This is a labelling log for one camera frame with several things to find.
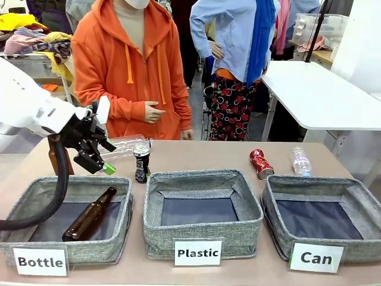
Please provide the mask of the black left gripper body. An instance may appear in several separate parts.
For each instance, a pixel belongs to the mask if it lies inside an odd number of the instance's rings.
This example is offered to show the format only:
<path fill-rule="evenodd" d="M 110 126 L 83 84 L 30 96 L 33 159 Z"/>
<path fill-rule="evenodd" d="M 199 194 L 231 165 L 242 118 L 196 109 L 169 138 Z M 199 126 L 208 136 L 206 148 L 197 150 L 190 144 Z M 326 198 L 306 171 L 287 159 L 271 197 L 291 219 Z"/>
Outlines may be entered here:
<path fill-rule="evenodd" d="M 95 114 L 87 115 L 79 119 L 76 114 L 72 115 L 68 123 L 60 132 L 63 146 L 95 153 L 98 145 L 107 148 L 105 131 L 97 125 Z"/>

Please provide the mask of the person's right hand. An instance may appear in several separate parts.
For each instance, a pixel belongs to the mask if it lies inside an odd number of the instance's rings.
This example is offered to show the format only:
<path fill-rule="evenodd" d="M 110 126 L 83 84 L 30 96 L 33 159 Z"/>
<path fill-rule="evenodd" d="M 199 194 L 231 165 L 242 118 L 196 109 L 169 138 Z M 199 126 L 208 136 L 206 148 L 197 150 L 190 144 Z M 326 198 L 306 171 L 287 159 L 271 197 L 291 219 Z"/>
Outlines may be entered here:
<path fill-rule="evenodd" d="M 156 101 L 145 101 L 145 118 L 144 122 L 154 124 L 161 116 L 165 113 L 165 110 L 157 109 L 158 102 Z"/>

